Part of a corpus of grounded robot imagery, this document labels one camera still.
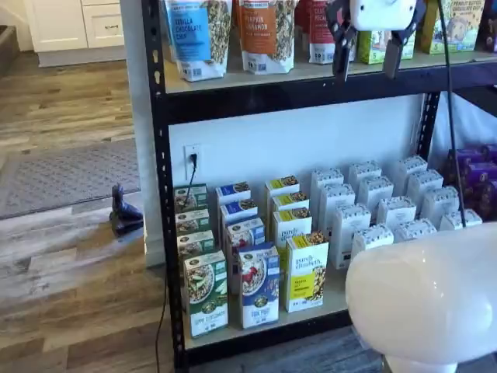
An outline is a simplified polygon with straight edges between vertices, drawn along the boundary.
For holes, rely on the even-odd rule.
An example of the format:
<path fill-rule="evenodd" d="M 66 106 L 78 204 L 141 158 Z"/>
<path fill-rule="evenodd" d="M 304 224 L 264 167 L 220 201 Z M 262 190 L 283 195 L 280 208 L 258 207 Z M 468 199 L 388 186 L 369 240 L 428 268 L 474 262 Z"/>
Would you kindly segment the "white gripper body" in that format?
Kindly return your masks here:
<path fill-rule="evenodd" d="M 357 30 L 403 30 L 412 21 L 412 0 L 350 0 L 350 19 Z"/>

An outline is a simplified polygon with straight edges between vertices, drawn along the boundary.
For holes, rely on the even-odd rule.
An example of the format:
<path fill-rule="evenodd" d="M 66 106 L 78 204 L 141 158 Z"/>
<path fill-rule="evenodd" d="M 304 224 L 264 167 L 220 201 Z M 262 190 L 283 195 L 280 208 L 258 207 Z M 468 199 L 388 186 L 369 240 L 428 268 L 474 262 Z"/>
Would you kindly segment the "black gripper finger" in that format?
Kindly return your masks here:
<path fill-rule="evenodd" d="M 402 51 L 408 39 L 417 30 L 419 22 L 426 12 L 426 4 L 423 0 L 417 1 L 393 1 L 388 29 L 391 31 L 391 39 L 388 41 L 383 72 L 394 78 L 397 74 Z"/>
<path fill-rule="evenodd" d="M 325 15 L 328 29 L 335 42 L 332 73 L 338 81 L 345 82 L 349 70 L 350 50 L 356 39 L 356 28 L 352 25 L 349 1 L 328 2 Z"/>

